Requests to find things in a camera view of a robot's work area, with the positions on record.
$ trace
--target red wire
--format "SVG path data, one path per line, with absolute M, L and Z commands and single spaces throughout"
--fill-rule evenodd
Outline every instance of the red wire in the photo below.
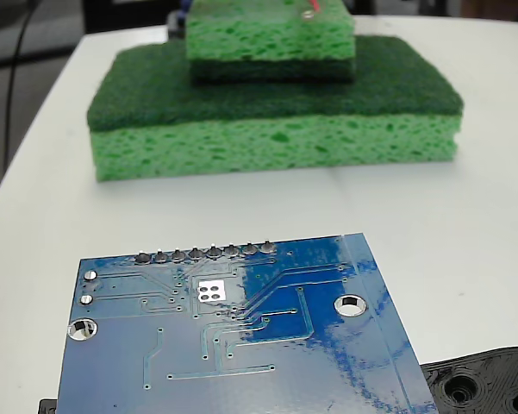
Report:
M 318 0 L 310 0 L 312 3 L 312 7 L 314 7 L 314 11 L 318 12 L 320 11 L 320 4 L 318 3 Z

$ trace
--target black plastic part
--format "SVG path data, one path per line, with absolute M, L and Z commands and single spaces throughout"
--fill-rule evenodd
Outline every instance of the black plastic part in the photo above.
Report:
M 439 414 L 518 414 L 518 348 L 421 366 Z M 43 399 L 38 414 L 55 414 Z
M 57 399 L 42 399 L 38 407 L 38 414 L 55 414 Z

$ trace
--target circuit board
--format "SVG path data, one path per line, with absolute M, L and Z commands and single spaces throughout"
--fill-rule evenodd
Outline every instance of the circuit board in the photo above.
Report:
M 81 260 L 58 414 L 437 412 L 362 235 Z

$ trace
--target table surface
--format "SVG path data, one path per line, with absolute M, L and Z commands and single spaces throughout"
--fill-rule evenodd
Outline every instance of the table surface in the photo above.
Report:
M 0 189 L 0 413 L 56 397 L 78 261 L 141 249 L 364 232 L 420 363 L 518 346 L 518 24 L 357 25 L 408 41 L 463 96 L 453 163 L 98 184 L 86 110 L 115 54 L 165 28 L 82 40 Z

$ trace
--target sponge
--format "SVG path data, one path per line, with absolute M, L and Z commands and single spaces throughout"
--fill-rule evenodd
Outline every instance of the sponge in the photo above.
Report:
M 197 87 L 182 41 L 120 53 L 88 113 L 97 179 L 451 160 L 454 89 L 402 40 L 357 48 L 354 85 Z
M 200 81 L 348 81 L 354 21 L 341 0 L 195 0 L 186 25 L 191 74 Z

